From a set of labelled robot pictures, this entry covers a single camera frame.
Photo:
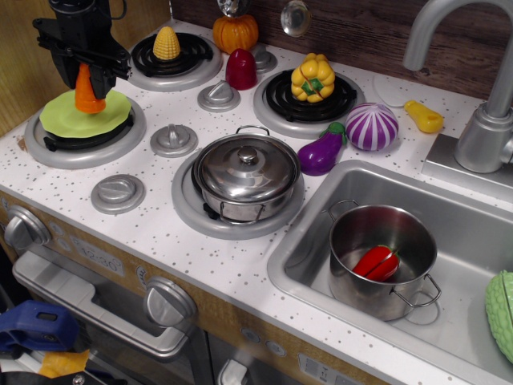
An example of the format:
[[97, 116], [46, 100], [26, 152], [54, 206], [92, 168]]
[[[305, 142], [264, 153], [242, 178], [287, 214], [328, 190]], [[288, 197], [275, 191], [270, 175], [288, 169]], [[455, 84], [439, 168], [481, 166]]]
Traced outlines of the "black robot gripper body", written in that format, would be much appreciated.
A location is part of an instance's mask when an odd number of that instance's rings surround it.
[[50, 1], [54, 18], [36, 18], [40, 47], [74, 57], [80, 63], [110, 69], [116, 77], [126, 79], [130, 54], [111, 34], [112, 22], [127, 13], [123, 3], [121, 15], [111, 15], [108, 1]]

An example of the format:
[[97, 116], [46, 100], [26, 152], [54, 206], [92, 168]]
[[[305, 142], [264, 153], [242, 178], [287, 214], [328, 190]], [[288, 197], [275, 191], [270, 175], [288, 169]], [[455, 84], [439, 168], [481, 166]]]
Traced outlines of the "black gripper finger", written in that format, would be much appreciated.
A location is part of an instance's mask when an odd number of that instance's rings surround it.
[[115, 86], [116, 76], [108, 68], [89, 66], [90, 82], [96, 99], [105, 99], [107, 93]]
[[79, 75], [80, 62], [72, 56], [54, 52], [51, 53], [51, 57], [63, 82], [70, 89], [75, 89]]

